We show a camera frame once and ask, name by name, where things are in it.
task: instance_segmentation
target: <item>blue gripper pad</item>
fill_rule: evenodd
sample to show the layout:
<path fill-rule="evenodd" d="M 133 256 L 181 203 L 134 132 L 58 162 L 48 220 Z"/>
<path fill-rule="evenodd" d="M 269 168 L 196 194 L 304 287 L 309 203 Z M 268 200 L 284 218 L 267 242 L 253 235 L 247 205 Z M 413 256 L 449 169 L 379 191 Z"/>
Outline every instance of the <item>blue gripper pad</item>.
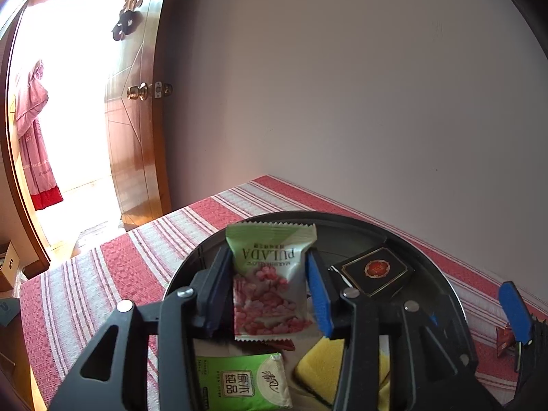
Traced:
<path fill-rule="evenodd" d="M 312 295 L 318 327 L 326 337 L 331 337 L 335 329 L 333 318 L 340 298 L 331 282 L 327 267 L 316 249 L 306 252 L 306 279 Z"/>
<path fill-rule="evenodd" d="M 524 344 L 530 342 L 533 318 L 513 282 L 505 281 L 500 285 L 499 303 L 512 326 L 516 341 Z"/>

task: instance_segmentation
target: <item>green snack package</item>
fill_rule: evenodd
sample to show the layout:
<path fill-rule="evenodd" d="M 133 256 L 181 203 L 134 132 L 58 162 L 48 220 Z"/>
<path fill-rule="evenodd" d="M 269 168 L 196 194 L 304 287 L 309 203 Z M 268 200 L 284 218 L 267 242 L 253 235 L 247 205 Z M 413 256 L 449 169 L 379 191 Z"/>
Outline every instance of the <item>green snack package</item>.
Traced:
<path fill-rule="evenodd" d="M 305 252 L 316 226 L 239 222 L 226 228 L 234 254 L 236 340 L 286 340 L 306 329 Z"/>
<path fill-rule="evenodd" d="M 275 411 L 291 408 L 282 356 L 196 357 L 204 409 Z"/>

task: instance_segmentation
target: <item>cardboard box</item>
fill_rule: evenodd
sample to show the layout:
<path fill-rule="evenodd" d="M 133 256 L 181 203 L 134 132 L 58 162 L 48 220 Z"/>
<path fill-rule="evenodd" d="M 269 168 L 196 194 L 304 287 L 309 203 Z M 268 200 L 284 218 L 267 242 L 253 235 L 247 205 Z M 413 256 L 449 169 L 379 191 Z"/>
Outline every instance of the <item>cardboard box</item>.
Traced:
<path fill-rule="evenodd" d="M 13 289 L 19 267 L 19 256 L 12 243 L 0 246 L 0 260 L 2 258 L 4 263 L 0 267 L 0 292 L 6 292 Z"/>

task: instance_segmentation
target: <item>green tissue pack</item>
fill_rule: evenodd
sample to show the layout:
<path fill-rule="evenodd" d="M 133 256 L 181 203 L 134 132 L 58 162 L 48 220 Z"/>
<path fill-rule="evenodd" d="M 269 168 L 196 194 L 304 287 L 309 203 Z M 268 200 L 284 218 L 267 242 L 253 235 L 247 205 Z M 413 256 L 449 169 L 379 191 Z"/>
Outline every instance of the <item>green tissue pack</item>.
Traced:
<path fill-rule="evenodd" d="M 291 408 L 279 353 L 240 357 L 196 357 L 204 409 L 275 411 Z"/>

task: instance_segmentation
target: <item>door frame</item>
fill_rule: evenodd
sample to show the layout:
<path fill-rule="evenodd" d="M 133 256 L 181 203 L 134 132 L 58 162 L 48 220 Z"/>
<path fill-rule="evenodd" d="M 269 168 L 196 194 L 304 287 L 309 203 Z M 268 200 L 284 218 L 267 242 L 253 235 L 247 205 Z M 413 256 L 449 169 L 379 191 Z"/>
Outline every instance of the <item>door frame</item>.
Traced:
<path fill-rule="evenodd" d="M 23 224 L 23 228 L 28 236 L 32 248 L 34 249 L 38 257 L 37 261 L 25 266 L 23 270 L 25 276 L 28 278 L 32 278 L 42 272 L 45 272 L 49 268 L 50 258 L 46 252 L 45 245 L 48 243 L 44 242 L 46 238 L 42 232 L 42 228 L 38 220 L 36 219 L 34 206 L 29 206 L 25 202 L 24 190 L 28 191 L 28 188 L 26 187 L 26 185 L 22 187 L 17 178 L 16 163 L 14 161 L 8 123 L 8 83 L 13 47 L 17 37 L 17 31 L 19 23 L 21 21 L 21 16 L 28 6 L 32 6 L 33 4 L 37 4 L 43 1 L 46 0 L 27 0 L 25 5 L 20 9 L 15 18 L 10 23 L 10 26 L 5 34 L 5 49 L 2 57 L 2 67 L 0 68 L 0 88 L 2 89 L 2 91 L 0 91 L 0 105 L 4 107 L 4 115 L 0 115 L 0 128 L 2 131 L 0 133 L 0 152 L 2 154 L 5 174 L 8 181 L 10 193 L 12 195 L 13 203 L 15 204 L 17 214 L 21 223 Z"/>

